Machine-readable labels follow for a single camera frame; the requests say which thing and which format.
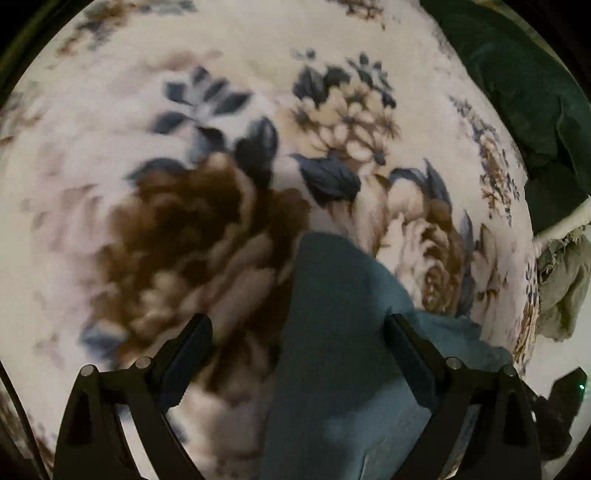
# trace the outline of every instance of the floral tablecloth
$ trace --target floral tablecloth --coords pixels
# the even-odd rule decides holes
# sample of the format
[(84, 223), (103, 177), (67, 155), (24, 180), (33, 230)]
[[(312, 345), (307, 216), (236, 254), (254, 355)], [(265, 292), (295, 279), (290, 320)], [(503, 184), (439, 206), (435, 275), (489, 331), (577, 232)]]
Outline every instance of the floral tablecloth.
[(208, 479), (255, 476), (307, 230), (531, 355), (527, 175), (418, 2), (94, 2), (0, 122), (0, 353), (49, 463), (79, 368), (201, 311), (215, 354), (171, 423)]

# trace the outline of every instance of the metal bolt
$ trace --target metal bolt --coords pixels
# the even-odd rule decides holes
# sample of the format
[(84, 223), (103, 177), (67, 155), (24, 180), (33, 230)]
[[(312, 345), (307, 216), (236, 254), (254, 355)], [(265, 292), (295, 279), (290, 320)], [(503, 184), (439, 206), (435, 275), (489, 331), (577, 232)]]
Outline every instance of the metal bolt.
[(509, 377), (514, 377), (517, 375), (517, 371), (513, 368), (513, 365), (505, 365), (503, 367), (503, 373), (508, 375)]
[(83, 377), (89, 377), (90, 375), (92, 375), (95, 371), (95, 366), (94, 365), (85, 365), (80, 369), (80, 375), (82, 375)]
[(142, 356), (135, 361), (137, 368), (148, 368), (152, 363), (152, 359), (149, 356)]
[(447, 360), (445, 360), (446, 365), (451, 368), (452, 370), (459, 370), (464, 365), (459, 358), (451, 356)]

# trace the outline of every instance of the blue-gray fabric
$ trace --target blue-gray fabric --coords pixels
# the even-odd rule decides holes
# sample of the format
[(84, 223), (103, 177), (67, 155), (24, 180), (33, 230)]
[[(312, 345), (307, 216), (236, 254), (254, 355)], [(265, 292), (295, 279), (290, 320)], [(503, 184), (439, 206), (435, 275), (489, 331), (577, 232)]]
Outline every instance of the blue-gray fabric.
[(295, 263), (260, 480), (389, 480), (400, 467), (430, 412), (387, 350), (388, 312), (471, 368), (511, 362), (469, 319), (415, 311), (396, 278), (346, 239), (309, 233)]

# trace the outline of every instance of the olive green cloth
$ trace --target olive green cloth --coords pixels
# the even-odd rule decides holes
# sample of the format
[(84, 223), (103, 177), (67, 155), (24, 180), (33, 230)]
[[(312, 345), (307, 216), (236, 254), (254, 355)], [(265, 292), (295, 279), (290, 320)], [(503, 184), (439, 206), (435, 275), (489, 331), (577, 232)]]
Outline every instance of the olive green cloth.
[(562, 342), (571, 338), (591, 280), (591, 243), (583, 228), (553, 241), (538, 259), (538, 333)]
[(470, 0), (421, 0), (511, 132), (538, 233), (591, 194), (591, 108), (580, 86), (503, 15)]

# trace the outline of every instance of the teal cloth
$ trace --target teal cloth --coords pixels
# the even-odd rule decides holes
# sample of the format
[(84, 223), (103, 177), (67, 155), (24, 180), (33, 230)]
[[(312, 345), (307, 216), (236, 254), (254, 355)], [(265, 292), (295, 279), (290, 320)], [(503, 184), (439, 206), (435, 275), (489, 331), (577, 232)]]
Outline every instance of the teal cloth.
[(430, 412), (387, 350), (388, 312), (471, 368), (511, 362), (468, 318), (416, 312), (396, 278), (346, 239), (309, 233), (296, 259), (260, 480), (389, 480), (400, 467)]
[(519, 146), (538, 233), (591, 194), (591, 108), (570, 73), (503, 15), (470, 0), (421, 0)]

